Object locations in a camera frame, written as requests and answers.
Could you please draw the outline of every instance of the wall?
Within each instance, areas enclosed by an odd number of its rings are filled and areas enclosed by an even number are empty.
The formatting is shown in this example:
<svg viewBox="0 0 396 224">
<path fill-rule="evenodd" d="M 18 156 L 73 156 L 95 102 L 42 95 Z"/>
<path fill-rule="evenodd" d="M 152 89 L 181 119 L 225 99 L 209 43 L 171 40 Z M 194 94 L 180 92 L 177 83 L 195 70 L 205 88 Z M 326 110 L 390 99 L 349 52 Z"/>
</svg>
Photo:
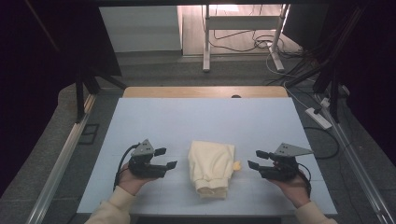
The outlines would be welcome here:
<svg viewBox="0 0 396 224">
<path fill-rule="evenodd" d="M 101 7 L 116 52 L 180 50 L 177 7 Z"/>
</svg>

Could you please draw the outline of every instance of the metal frame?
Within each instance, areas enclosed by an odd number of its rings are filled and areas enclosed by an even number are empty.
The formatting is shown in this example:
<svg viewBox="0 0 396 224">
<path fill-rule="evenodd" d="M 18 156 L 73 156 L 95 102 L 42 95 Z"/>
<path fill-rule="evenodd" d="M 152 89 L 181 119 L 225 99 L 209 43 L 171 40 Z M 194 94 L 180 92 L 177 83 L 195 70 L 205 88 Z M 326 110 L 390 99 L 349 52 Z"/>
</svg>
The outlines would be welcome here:
<svg viewBox="0 0 396 224">
<path fill-rule="evenodd" d="M 204 46 L 204 72 L 210 71 L 210 30 L 273 30 L 276 29 L 272 44 L 268 44 L 271 57 L 279 73 L 285 72 L 282 62 L 277 54 L 277 41 L 283 28 L 289 4 L 284 4 L 279 16 L 215 16 L 210 17 L 209 5 L 205 11 L 205 46 Z"/>
<path fill-rule="evenodd" d="M 38 199 L 35 202 L 35 206 L 33 207 L 32 212 L 29 215 L 26 223 L 41 223 L 43 221 L 44 216 L 46 215 L 47 210 L 50 207 L 50 202 L 62 180 L 62 177 L 64 176 L 64 171 L 66 170 L 70 158 L 72 157 L 73 152 L 76 148 L 78 139 L 81 136 L 85 124 L 87 123 L 87 120 L 91 114 L 92 106 L 95 99 L 96 95 L 88 96 L 88 99 L 85 102 L 85 115 L 82 117 L 80 123 L 76 123 L 73 126 L 72 131 L 70 132 L 66 142 L 64 143 L 61 154 L 59 155 L 58 160 L 53 165 L 52 171 L 49 174 L 49 178 L 47 179 L 44 188 L 41 190 L 41 193 L 38 196 Z"/>
<path fill-rule="evenodd" d="M 316 97 L 317 100 L 321 102 L 321 99 L 318 97 L 317 94 Z M 359 156 L 356 153 L 355 148 L 353 147 L 353 143 L 351 143 L 351 141 L 347 138 L 347 135 L 344 133 L 341 125 L 335 122 L 335 120 L 332 118 L 332 115 L 328 111 L 328 109 L 322 109 L 322 111 L 326 119 L 328 119 L 332 124 L 338 141 L 342 144 L 342 146 L 344 146 L 344 155 L 350 167 L 352 168 L 353 173 L 361 184 L 361 188 L 366 194 L 366 197 L 369 200 L 371 206 L 373 207 L 379 221 L 384 224 L 394 224 L 395 219 L 393 218 L 393 214 L 390 212 L 389 207 L 381 196 L 381 193 L 374 184 L 373 180 L 367 174 L 366 169 L 361 163 L 361 160 L 359 159 Z"/>
</svg>

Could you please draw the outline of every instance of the black cable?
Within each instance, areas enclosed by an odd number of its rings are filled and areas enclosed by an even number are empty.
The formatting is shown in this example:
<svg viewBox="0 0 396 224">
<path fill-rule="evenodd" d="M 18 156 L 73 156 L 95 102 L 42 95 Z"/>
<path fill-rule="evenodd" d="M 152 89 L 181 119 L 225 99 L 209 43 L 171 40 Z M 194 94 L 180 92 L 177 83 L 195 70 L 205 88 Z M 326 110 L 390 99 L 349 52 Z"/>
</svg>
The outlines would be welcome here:
<svg viewBox="0 0 396 224">
<path fill-rule="evenodd" d="M 297 164 L 299 164 L 299 165 L 301 165 L 301 166 L 303 166 L 304 168 L 305 168 L 305 170 L 308 172 L 308 174 L 309 174 L 309 178 L 308 178 L 308 181 L 311 181 L 311 172 L 309 171 L 309 169 L 306 167 L 306 166 L 304 166 L 304 165 L 302 165 L 302 164 L 300 164 L 300 163 L 297 163 Z"/>
<path fill-rule="evenodd" d="M 308 174 L 309 174 L 309 178 L 306 178 L 306 176 L 304 175 L 304 173 L 302 173 L 301 171 L 299 171 L 299 172 L 297 173 L 298 176 L 305 182 L 306 192 L 308 193 L 308 197 L 310 198 L 310 197 L 311 197 L 311 190 L 312 190 L 312 186 L 311 186 L 311 172 L 309 171 L 309 169 L 308 169 L 306 166 L 304 166 L 304 165 L 302 165 L 302 164 L 300 164 L 300 163 L 297 163 L 297 164 L 303 166 L 303 167 L 305 168 L 305 170 L 306 170 L 306 171 L 308 172 Z"/>
<path fill-rule="evenodd" d="M 321 107 L 321 104 L 318 103 L 318 102 L 315 100 L 315 98 L 314 98 L 313 96 L 311 96 L 308 92 L 302 91 L 300 88 L 298 88 L 298 87 L 296 87 L 296 86 L 293 86 L 293 88 L 295 88 L 297 91 L 300 91 L 300 92 L 304 93 L 305 95 L 307 95 L 309 98 L 311 98 L 311 99 L 315 102 L 315 104 L 317 104 L 318 106 Z"/>
<path fill-rule="evenodd" d="M 117 172 L 116 172 L 116 178 L 115 178 L 115 180 L 114 180 L 113 190 L 114 190 L 114 189 L 116 188 L 116 186 L 120 183 L 120 174 L 121 174 L 123 171 L 126 170 L 126 169 L 121 170 L 121 167 L 122 167 L 122 165 L 123 165 L 123 161 L 125 160 L 126 155 L 128 155 L 128 153 L 129 153 L 133 148 L 137 148 L 139 145 L 140 145 L 140 144 L 133 145 L 133 146 L 129 147 L 128 149 L 126 149 L 125 153 L 123 154 L 123 156 L 122 156 L 122 158 L 121 158 L 121 161 L 120 161 L 120 164 L 119 164 L 119 168 L 117 169 Z"/>
<path fill-rule="evenodd" d="M 304 130 L 316 130 L 316 131 L 326 133 L 327 135 L 329 135 L 332 138 L 332 140 L 334 140 L 335 144 L 337 145 L 337 148 L 335 149 L 334 153 L 331 154 L 330 156 L 324 156 L 324 157 L 315 156 L 315 159 L 317 159 L 317 160 L 331 159 L 331 158 L 335 157 L 338 154 L 338 152 L 340 151 L 340 144 L 338 143 L 337 139 L 331 133 L 327 132 L 326 130 L 323 130 L 321 128 L 315 128 L 315 127 L 304 127 Z"/>
<path fill-rule="evenodd" d="M 215 39 L 217 39 L 217 40 L 220 40 L 220 39 L 224 39 L 224 38 L 231 37 L 231 36 L 234 36 L 234 35 L 241 35 L 241 34 L 248 33 L 248 32 L 252 32 L 252 30 L 246 30 L 246 31 L 241 31 L 241 32 L 238 32 L 238 33 L 235 33 L 235 34 L 232 34 L 232 35 L 225 35 L 225 36 L 222 36 L 222 37 L 216 37 L 216 30 L 213 30 L 213 37 L 215 37 Z"/>
</svg>

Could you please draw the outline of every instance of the metal stand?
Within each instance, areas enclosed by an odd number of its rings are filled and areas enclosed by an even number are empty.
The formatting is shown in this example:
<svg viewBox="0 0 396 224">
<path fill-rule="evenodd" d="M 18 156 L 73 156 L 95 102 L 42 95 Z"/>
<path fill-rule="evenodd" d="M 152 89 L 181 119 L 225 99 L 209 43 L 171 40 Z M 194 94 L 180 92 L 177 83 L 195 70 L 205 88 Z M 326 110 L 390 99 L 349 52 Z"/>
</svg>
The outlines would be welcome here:
<svg viewBox="0 0 396 224">
<path fill-rule="evenodd" d="M 279 73 L 285 72 L 285 68 L 283 67 L 282 62 L 279 59 L 279 55 L 277 54 L 276 48 L 277 48 L 277 41 L 279 40 L 280 34 L 282 33 L 282 28 L 283 28 L 283 23 L 286 18 L 286 13 L 288 12 L 289 4 L 285 4 L 282 7 L 282 10 L 280 12 L 279 16 L 279 21 L 277 22 L 277 27 L 276 27 L 276 32 L 274 35 L 274 41 L 268 45 L 268 49 L 270 50 L 271 57 L 274 61 L 274 64 L 276 66 L 276 71 Z"/>
<path fill-rule="evenodd" d="M 274 40 L 268 49 L 271 52 L 271 57 L 274 60 L 276 71 L 284 72 L 282 62 L 277 54 L 277 41 L 283 28 L 286 13 L 289 4 L 282 7 L 280 16 L 209 16 L 209 5 L 206 5 L 205 11 L 205 45 L 204 45 L 204 72 L 210 70 L 210 43 L 209 31 L 210 30 L 276 30 Z"/>
</svg>

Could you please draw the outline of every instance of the beige cloth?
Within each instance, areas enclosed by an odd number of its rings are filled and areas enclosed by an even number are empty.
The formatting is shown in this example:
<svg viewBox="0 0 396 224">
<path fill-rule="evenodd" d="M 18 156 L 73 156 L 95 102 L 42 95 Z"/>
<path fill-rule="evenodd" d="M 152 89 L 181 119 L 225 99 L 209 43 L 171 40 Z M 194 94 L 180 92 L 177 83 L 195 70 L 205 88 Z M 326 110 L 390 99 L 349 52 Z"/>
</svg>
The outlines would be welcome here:
<svg viewBox="0 0 396 224">
<path fill-rule="evenodd" d="M 190 180 L 201 198 L 227 197 L 234 152 L 233 145 L 192 141 L 189 152 Z"/>
</svg>

